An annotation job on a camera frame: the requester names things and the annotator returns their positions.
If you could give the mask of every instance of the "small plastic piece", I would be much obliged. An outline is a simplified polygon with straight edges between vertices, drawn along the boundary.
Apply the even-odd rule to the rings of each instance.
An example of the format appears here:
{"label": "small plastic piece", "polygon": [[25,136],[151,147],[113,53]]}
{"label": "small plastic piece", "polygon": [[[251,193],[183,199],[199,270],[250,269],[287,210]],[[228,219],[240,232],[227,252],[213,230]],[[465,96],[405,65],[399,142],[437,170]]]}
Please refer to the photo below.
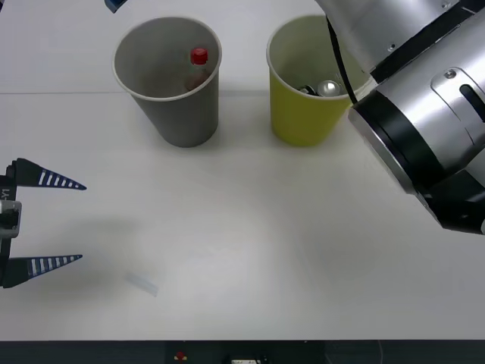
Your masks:
{"label": "small plastic piece", "polygon": [[207,49],[204,48],[194,48],[190,52],[190,61],[192,64],[197,66],[202,66],[207,63],[209,59]]}

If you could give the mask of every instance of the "bottle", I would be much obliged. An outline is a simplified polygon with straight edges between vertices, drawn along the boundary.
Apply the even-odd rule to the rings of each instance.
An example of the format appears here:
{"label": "bottle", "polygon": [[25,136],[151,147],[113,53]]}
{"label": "bottle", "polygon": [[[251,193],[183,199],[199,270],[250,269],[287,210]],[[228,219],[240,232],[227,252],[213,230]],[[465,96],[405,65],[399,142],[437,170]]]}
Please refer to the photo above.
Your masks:
{"label": "bottle", "polygon": [[192,91],[202,85],[211,74],[207,71],[208,52],[204,48],[194,48],[190,52],[190,75],[187,77],[185,87]]}

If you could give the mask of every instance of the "black band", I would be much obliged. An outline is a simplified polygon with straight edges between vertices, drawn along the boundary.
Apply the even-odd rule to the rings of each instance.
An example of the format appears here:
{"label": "black band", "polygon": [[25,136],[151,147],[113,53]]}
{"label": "black band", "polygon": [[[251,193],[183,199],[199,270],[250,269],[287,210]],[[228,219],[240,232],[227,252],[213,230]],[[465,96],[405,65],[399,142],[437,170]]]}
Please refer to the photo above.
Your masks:
{"label": "black band", "polygon": [[415,186],[432,187],[446,177],[443,166],[414,125],[386,96],[373,91],[354,105]]}
{"label": "black band", "polygon": [[379,63],[375,70],[371,72],[372,77],[378,83],[382,83],[458,25],[472,17],[473,13],[483,8],[485,8],[484,0],[461,0]]}
{"label": "black band", "polygon": [[485,188],[467,171],[460,171],[422,193],[445,229],[483,234]]}

